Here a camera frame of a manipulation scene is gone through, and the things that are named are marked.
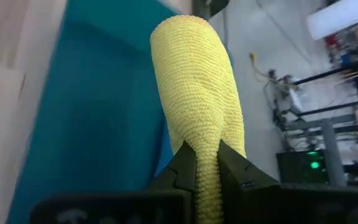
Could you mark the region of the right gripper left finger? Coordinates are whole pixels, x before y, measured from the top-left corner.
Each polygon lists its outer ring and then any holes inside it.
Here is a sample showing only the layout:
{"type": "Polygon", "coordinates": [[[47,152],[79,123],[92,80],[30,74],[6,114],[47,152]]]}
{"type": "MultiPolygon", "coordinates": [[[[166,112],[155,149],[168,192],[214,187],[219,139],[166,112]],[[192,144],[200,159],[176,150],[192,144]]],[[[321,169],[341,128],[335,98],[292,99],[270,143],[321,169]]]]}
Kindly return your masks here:
{"type": "Polygon", "coordinates": [[[196,155],[194,150],[183,142],[169,164],[150,183],[149,189],[180,189],[195,191],[196,155]]]}

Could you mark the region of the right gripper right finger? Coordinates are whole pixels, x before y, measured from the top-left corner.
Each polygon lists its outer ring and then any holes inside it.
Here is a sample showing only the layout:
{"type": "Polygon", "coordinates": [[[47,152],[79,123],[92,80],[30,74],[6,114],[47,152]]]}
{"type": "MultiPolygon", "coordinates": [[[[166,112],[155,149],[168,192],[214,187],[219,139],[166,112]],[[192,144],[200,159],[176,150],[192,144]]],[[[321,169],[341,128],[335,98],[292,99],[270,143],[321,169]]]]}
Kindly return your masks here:
{"type": "Polygon", "coordinates": [[[224,201],[234,201],[279,184],[223,140],[219,143],[218,164],[224,201]]]}

